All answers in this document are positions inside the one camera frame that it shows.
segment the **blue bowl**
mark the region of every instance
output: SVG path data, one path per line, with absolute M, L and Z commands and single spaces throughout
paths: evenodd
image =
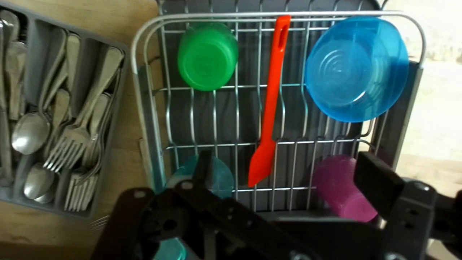
M 304 87 L 320 112 L 359 123 L 385 113 L 402 95 L 408 56 L 389 22 L 352 18 L 321 35 L 304 70 Z

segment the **dish rack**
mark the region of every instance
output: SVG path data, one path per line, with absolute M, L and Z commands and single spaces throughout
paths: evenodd
M 210 149 L 233 173 L 236 201 L 262 216 L 293 216 L 294 212 L 305 216 L 326 207 L 311 186 L 318 161 L 370 151 L 395 168 L 422 71 L 425 43 L 421 28 L 411 18 L 394 12 L 310 11 L 163 15 L 138 31 L 131 47 L 131 70 L 142 128 L 139 144 L 154 191 L 161 191 L 165 180 L 190 157 Z M 261 134 L 268 50 L 274 21 L 280 15 L 291 17 L 291 28 L 272 135 L 277 141 L 275 160 L 271 177 L 248 188 L 248 164 Z M 303 87 L 303 66 L 318 37 L 334 22 L 352 17 L 376 17 L 405 24 L 417 32 L 412 48 L 418 56 L 409 60 L 407 90 L 391 110 L 365 123 L 339 123 L 326 118 Z M 176 70 L 180 38 L 189 25 L 197 22 L 226 25 L 239 45 L 235 76 L 212 93 L 193 92 Z

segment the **countertop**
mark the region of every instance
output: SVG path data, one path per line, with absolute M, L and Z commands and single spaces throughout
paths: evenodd
M 129 45 L 155 12 L 152 0 L 7 0 L 38 15 Z M 428 56 L 398 173 L 453 196 L 462 188 L 462 38 L 453 18 L 457 0 L 391 2 L 388 9 L 414 15 L 427 31 Z M 145 187 L 137 142 L 141 136 L 131 79 L 126 82 L 106 181 L 95 220 L 106 216 L 118 194 Z M 100 227 L 0 203 L 1 259 L 87 259 Z

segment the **wooden countertop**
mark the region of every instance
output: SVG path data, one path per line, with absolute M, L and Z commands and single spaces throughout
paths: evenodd
M 155 12 L 152 0 L 8 0 L 102 38 L 129 47 L 135 31 Z M 145 187 L 137 142 L 141 136 L 131 79 L 125 86 L 111 167 L 102 187 L 95 219 L 111 213 L 119 193 Z M 90 222 L 0 203 L 0 259 L 87 259 L 98 236 Z

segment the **orange spatula handle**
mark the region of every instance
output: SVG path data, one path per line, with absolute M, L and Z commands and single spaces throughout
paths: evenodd
M 288 28 L 290 17 L 278 17 L 275 21 L 271 43 L 268 86 L 265 90 L 265 103 L 262 109 L 261 142 L 272 141 L 278 86 L 282 73 L 282 61 L 285 54 Z

